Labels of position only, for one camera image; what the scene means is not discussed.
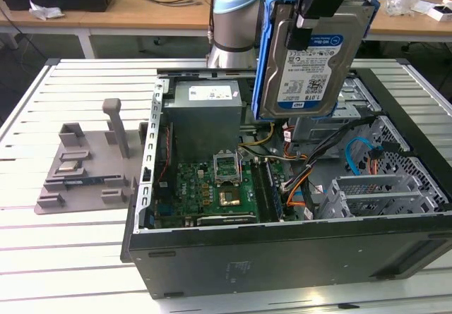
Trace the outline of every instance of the green circuit board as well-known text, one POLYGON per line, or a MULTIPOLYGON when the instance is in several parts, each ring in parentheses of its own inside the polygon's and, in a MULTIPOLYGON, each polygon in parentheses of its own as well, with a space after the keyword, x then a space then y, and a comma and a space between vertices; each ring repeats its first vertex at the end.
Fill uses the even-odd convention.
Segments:
MULTIPOLYGON (((283 166, 275 160, 270 163, 273 178, 284 181, 283 166)), ((255 215, 258 222, 258 208, 254 192, 253 176, 249 162, 241 162, 241 183, 228 183, 229 189, 239 195, 239 205, 221 205, 224 185, 215 184, 212 162, 182 163, 177 169, 176 200, 172 203, 171 214, 160 216, 163 228, 183 226, 184 218, 208 215, 255 215)), ((219 165, 221 174, 235 173, 234 162, 224 161, 219 165)))

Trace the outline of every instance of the cardboard box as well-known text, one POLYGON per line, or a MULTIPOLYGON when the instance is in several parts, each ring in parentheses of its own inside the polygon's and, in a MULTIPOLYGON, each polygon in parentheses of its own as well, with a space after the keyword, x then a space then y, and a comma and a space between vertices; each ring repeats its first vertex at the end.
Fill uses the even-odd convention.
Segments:
POLYGON ((427 15, 436 21, 452 21, 452 9, 445 5, 436 5, 427 15))

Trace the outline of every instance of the motherboard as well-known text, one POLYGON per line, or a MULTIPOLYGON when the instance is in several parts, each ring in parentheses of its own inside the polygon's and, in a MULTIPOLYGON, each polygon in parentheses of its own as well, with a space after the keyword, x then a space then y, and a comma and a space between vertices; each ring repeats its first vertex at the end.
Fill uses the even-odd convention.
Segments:
MULTIPOLYGON (((197 227, 225 223, 267 222, 266 206, 259 205, 260 186, 272 184, 276 188, 285 180, 283 166, 279 160, 242 160, 238 166, 234 161, 179 163, 175 195, 156 205, 155 226, 160 228, 197 227), (256 173, 258 167, 265 170, 265 181, 256 173), (234 176, 238 167, 238 180, 222 181, 222 176, 234 176)), ((278 194, 267 200, 273 203, 273 213, 280 216, 282 209, 278 194)))

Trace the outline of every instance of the metal table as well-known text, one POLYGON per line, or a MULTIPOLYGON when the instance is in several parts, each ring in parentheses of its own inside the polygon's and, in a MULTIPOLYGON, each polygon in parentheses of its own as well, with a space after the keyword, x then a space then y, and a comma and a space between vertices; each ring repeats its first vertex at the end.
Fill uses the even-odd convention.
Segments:
MULTIPOLYGON (((148 118, 156 68, 202 67, 201 59, 62 60, 45 66, 0 129, 0 313, 438 313, 452 311, 452 253, 401 281, 154 301, 134 265, 119 260, 126 210, 37 216, 33 206, 63 122, 107 130, 106 97, 122 99, 127 129, 148 118)), ((451 105, 411 66, 372 68, 452 160, 451 105)))

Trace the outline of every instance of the hard disk label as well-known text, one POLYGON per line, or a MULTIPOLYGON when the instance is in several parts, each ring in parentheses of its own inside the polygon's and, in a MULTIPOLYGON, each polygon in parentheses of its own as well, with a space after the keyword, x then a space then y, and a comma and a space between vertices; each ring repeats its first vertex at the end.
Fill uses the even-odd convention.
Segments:
POLYGON ((286 109, 316 106, 325 94, 331 76, 329 60, 343 43, 342 35, 313 35, 304 51, 287 51, 278 105, 286 109))
POLYGON ((231 86, 191 86, 189 100, 232 100, 231 86))

